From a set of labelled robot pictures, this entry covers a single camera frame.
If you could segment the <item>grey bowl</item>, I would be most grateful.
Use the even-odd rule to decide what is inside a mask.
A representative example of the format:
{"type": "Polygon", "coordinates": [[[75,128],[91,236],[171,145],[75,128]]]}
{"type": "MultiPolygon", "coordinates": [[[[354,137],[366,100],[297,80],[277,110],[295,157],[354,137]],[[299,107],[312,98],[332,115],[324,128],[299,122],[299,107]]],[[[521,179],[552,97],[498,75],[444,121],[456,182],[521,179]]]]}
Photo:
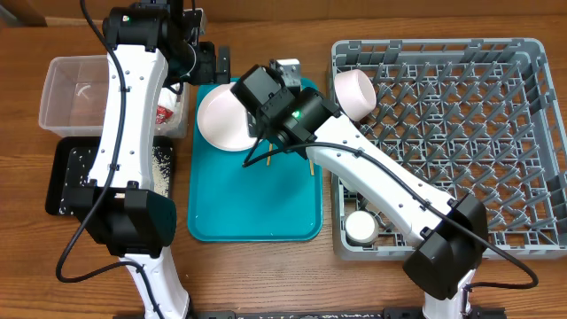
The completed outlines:
{"type": "Polygon", "coordinates": [[[341,182],[345,190],[349,192],[357,192],[355,179],[351,177],[339,177],[339,181],[341,182]]]}

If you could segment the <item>clear plastic waste bin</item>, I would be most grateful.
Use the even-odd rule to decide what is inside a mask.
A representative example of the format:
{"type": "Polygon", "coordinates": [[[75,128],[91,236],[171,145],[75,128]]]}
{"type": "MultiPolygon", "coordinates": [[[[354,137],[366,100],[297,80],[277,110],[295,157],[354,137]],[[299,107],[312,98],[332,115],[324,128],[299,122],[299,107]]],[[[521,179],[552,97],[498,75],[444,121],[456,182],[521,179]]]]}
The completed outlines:
{"type": "Polygon", "coordinates": [[[39,125],[61,136],[100,136],[103,142],[149,143],[153,136],[187,134],[189,88],[181,86],[176,112],[157,124],[167,60],[133,46],[114,54],[58,57],[43,86],[39,125]]]}

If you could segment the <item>cooked white rice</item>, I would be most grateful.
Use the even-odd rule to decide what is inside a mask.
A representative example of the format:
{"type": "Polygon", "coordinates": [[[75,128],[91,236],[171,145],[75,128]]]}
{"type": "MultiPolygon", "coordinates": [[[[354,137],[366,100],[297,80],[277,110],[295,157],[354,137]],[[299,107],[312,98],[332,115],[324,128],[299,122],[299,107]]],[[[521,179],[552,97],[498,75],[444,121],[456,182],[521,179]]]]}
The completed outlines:
{"type": "MultiPolygon", "coordinates": [[[[63,190],[84,187],[88,184],[89,171],[94,163],[97,148],[75,147],[70,151],[67,168],[64,171],[63,190]]],[[[174,150],[172,147],[154,146],[152,149],[153,191],[171,198],[171,175],[174,171],[174,150]]]]}

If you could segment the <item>grey dishwasher rack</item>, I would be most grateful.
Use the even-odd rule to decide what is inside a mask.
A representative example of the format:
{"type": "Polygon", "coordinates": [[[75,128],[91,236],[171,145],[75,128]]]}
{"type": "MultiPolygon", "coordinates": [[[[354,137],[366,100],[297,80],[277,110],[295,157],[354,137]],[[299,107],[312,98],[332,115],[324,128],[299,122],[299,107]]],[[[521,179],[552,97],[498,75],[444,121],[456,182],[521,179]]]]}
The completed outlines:
{"type": "Polygon", "coordinates": [[[376,109],[357,125],[427,183],[487,210],[489,238],[521,260],[566,254],[566,130],[532,38],[342,40],[330,74],[362,70],[376,109]]]}

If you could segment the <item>large white plate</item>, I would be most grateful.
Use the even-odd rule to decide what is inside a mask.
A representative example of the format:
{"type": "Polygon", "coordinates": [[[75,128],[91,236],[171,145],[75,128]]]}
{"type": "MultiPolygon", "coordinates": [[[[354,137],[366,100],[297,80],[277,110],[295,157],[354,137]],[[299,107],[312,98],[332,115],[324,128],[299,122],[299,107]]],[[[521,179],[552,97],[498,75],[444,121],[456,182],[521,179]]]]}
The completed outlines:
{"type": "Polygon", "coordinates": [[[200,102],[197,124],[201,136],[226,152],[250,149],[255,137],[249,136],[247,111],[231,92],[234,82],[213,88],[200,102]]]}

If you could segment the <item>white cup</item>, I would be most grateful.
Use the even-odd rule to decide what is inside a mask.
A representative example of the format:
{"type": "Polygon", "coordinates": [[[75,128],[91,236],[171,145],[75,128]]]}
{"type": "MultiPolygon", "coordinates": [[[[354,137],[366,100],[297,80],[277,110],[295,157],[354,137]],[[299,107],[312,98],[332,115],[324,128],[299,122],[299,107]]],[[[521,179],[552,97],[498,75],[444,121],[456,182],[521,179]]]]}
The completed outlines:
{"type": "Polygon", "coordinates": [[[357,245],[371,245],[378,237],[376,218],[366,211],[355,211],[346,217],[346,237],[357,245]]]}

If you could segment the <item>red snack wrapper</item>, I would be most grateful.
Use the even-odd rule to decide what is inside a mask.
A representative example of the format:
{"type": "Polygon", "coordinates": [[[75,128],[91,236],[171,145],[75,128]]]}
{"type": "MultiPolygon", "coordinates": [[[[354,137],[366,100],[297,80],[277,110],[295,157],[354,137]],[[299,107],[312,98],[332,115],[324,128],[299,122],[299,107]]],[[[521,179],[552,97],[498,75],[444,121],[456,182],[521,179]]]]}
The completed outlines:
{"type": "Polygon", "coordinates": [[[171,118],[173,117],[174,112],[162,105],[159,105],[157,108],[157,112],[156,112],[156,123],[159,124],[164,124],[164,123],[168,123],[171,118]]]}

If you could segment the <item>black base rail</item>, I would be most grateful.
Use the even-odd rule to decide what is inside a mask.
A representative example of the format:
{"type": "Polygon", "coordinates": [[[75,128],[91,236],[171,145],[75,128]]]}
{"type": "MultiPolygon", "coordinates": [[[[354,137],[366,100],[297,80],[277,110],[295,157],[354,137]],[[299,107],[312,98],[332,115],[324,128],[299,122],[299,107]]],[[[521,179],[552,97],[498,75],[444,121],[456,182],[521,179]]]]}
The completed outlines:
{"type": "MultiPolygon", "coordinates": [[[[115,315],[113,318],[144,318],[143,315],[115,315]]],[[[233,311],[214,311],[197,313],[198,319],[424,319],[420,307],[387,307],[379,311],[342,311],[320,313],[250,313],[237,314],[233,311]]],[[[504,308],[473,307],[470,319],[506,319],[504,308]]]]}

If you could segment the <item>white napkin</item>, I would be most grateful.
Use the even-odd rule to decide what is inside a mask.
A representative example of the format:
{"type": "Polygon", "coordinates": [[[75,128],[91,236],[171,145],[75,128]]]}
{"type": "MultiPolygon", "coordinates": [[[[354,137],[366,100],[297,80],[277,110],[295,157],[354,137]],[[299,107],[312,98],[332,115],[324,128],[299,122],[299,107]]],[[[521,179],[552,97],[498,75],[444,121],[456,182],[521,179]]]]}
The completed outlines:
{"type": "Polygon", "coordinates": [[[159,95],[158,106],[175,113],[179,95],[168,88],[162,88],[159,95]]]}

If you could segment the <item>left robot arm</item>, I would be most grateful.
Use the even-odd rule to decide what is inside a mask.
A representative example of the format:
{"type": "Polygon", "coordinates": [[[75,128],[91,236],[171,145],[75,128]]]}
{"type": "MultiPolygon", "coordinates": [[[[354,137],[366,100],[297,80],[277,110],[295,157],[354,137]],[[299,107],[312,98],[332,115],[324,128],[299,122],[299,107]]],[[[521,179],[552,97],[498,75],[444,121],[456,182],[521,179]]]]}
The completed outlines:
{"type": "Polygon", "coordinates": [[[162,90],[224,84],[229,50],[204,42],[205,14],[177,0],[111,9],[94,33],[107,53],[108,91],[87,182],[65,192],[68,208],[132,276],[147,318],[192,318],[171,251],[175,202],[154,190],[152,147],[162,90]]]}

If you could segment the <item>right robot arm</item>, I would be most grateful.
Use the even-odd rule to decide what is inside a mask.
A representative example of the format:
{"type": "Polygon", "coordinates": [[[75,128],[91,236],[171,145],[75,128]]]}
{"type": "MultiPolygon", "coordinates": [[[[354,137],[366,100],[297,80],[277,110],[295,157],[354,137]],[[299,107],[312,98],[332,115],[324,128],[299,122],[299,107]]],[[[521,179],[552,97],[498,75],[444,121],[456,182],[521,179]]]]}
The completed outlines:
{"type": "Polygon", "coordinates": [[[487,238],[485,205],[473,195],[452,197],[407,171],[371,143],[355,122],[377,105],[369,77],[339,73],[335,98],[294,89],[267,66],[253,66],[231,88],[255,119],[258,136],[296,152],[338,176],[383,213],[415,250],[403,264],[425,294],[425,318],[466,318],[470,282],[487,238]]]}

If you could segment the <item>black waste tray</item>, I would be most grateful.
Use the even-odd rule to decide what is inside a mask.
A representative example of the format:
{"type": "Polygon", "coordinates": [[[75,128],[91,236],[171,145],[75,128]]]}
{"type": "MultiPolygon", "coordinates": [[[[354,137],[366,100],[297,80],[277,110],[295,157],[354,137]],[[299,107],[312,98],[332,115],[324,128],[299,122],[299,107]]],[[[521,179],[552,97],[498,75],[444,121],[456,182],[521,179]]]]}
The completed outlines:
{"type": "MultiPolygon", "coordinates": [[[[75,147],[92,146],[95,146],[98,150],[99,143],[99,136],[69,136],[62,138],[58,142],[50,175],[50,183],[45,200],[45,211],[47,214],[57,216],[74,214],[68,207],[67,200],[64,197],[64,192],[66,190],[63,190],[64,171],[67,168],[67,161],[70,151],[75,147]]],[[[173,140],[166,136],[155,136],[153,139],[153,147],[154,146],[172,147],[174,150],[173,140]]],[[[173,174],[175,172],[175,150],[173,163],[174,171],[171,175],[171,182],[173,179],[173,174]]]]}

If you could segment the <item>teal serving tray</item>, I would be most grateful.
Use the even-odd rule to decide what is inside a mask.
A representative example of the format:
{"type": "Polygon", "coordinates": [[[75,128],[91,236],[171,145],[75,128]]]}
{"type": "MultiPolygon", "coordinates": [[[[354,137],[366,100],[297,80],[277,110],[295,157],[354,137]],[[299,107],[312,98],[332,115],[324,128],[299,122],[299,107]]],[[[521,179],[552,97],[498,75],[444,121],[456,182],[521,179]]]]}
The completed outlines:
{"type": "Polygon", "coordinates": [[[323,222],[322,169],[296,154],[243,168],[194,129],[187,225],[202,242],[308,241],[323,222]]]}

